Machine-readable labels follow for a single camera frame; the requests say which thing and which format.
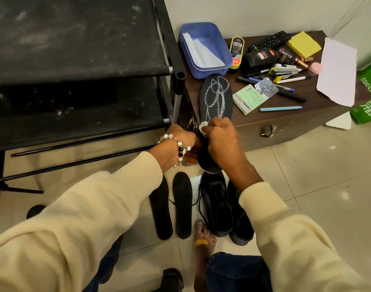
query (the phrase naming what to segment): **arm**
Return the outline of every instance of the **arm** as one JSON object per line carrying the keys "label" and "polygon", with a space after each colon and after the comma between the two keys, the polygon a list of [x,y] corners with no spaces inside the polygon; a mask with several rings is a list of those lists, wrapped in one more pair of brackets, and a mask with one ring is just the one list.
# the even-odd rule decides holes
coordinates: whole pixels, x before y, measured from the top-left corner
{"label": "arm", "polygon": [[239,203],[255,230],[275,292],[371,291],[342,261],[321,227],[288,208],[263,182],[228,118],[214,118],[203,130],[210,138],[212,158],[241,191]]}
{"label": "arm", "polygon": [[[168,132],[195,143],[195,135],[179,126]],[[3,233],[0,291],[82,291],[177,158],[176,142],[163,141],[113,174],[97,172],[76,183],[39,215]]]}

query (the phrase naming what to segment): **sweater sleeve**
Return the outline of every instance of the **sweater sleeve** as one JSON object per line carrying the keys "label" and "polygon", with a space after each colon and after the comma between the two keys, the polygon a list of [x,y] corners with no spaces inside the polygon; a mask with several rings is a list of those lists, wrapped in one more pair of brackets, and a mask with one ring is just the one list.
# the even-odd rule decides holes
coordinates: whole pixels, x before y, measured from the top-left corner
{"label": "sweater sleeve", "polygon": [[255,230],[274,292],[371,291],[321,227],[288,208],[268,183],[249,186],[239,202]]}
{"label": "sweater sleeve", "polygon": [[156,159],[142,152],[113,174],[98,172],[76,183],[39,215],[3,233],[0,291],[82,291],[162,178]]}

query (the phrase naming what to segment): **cabinet handle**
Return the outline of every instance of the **cabinet handle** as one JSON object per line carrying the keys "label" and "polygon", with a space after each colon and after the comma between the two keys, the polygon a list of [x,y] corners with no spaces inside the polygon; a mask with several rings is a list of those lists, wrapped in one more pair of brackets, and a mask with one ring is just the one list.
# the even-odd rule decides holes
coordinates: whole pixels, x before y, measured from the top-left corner
{"label": "cabinet handle", "polygon": [[269,133],[269,135],[266,135],[265,133],[262,133],[262,134],[260,134],[260,136],[261,136],[261,137],[270,138],[270,137],[272,137],[273,135],[275,135],[276,129],[277,129],[277,126],[273,125],[273,126],[271,127],[271,132]]}

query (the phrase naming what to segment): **tv remote control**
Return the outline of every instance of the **tv remote control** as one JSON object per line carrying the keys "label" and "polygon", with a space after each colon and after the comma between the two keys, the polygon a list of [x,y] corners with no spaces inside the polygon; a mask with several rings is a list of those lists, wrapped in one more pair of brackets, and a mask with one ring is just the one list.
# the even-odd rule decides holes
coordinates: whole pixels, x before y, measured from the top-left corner
{"label": "tv remote control", "polygon": [[253,46],[248,47],[248,52],[260,51],[265,48],[274,48],[280,46],[281,44],[287,42],[290,38],[287,37],[285,31],[280,31],[276,34],[269,36],[267,39],[260,41]]}

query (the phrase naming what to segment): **pink lid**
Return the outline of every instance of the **pink lid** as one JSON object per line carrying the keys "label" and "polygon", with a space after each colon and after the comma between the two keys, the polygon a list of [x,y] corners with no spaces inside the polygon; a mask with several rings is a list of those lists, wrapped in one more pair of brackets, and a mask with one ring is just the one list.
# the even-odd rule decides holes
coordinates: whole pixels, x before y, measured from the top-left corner
{"label": "pink lid", "polygon": [[312,63],[309,67],[309,73],[311,73],[312,75],[319,75],[322,71],[323,66],[318,62]]}

